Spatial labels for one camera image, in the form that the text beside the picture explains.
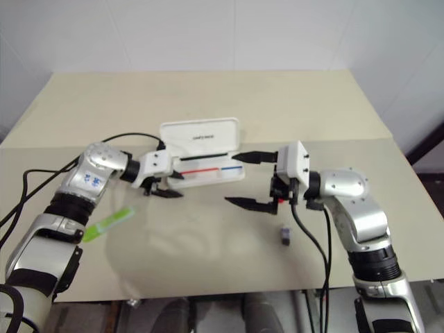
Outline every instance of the white tile wall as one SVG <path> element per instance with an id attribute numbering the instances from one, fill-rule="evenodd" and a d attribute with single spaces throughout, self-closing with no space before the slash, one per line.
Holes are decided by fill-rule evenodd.
<path id="1" fill-rule="evenodd" d="M 234 0 L 109 0 L 135 70 L 229 70 Z"/>
<path id="2" fill-rule="evenodd" d="M 382 118 L 403 151 L 444 121 L 444 44 L 430 53 Z"/>
<path id="3" fill-rule="evenodd" d="M 2 0 L 0 28 L 37 77 L 130 69 L 102 0 Z"/>
<path id="4" fill-rule="evenodd" d="M 359 1 L 332 68 L 349 67 L 379 114 L 438 42 L 417 20 L 416 1 Z"/>
<path id="5" fill-rule="evenodd" d="M 0 141 L 44 84 L 29 73 L 0 34 Z"/>
<path id="6" fill-rule="evenodd" d="M 351 68 L 408 151 L 443 120 L 442 0 L 2 0 L 0 126 L 52 71 Z"/>
<path id="7" fill-rule="evenodd" d="M 328 69 L 355 0 L 237 0 L 236 69 Z"/>

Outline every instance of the green object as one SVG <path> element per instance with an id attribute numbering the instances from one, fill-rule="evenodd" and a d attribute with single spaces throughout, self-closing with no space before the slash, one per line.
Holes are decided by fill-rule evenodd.
<path id="1" fill-rule="evenodd" d="M 92 241 L 101 234 L 107 232 L 108 229 L 129 219 L 134 215 L 134 213 L 135 213 L 134 208 L 126 207 L 114 213 L 113 215 L 107 217 L 106 219 L 103 219 L 102 221 L 94 225 L 91 225 L 86 229 L 85 235 L 83 236 L 83 241 L 84 242 Z"/>

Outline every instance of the table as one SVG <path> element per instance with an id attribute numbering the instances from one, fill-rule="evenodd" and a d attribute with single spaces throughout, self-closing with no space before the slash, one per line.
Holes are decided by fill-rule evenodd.
<path id="1" fill-rule="evenodd" d="M 128 131 L 157 134 L 164 121 L 237 117 L 242 151 L 272 151 L 301 139 L 313 170 L 350 167 L 369 178 L 387 214 L 394 249 L 410 280 L 444 277 L 430 253 L 441 253 L 443 219 L 390 132 L 349 71 L 54 74 L 0 146 L 0 211 L 17 202 L 21 174 L 64 165 L 86 145 Z M 136 156 L 155 142 L 116 141 Z M 179 199 L 143 197 L 113 182 L 89 225 L 131 205 L 137 214 L 81 244 L 80 268 L 59 301 L 115 300 L 320 287 L 321 256 L 291 220 L 249 212 L 224 201 L 267 201 L 272 165 L 246 166 L 246 179 L 183 189 Z M 32 176 L 30 187 L 44 179 Z M 49 204 L 60 180 L 31 199 L 0 254 L 1 279 L 10 251 Z M 300 217 L 326 246 L 323 215 L 299 207 Z M 291 245 L 279 229 L 292 227 Z M 352 270 L 333 232 L 331 287 L 352 285 Z"/>

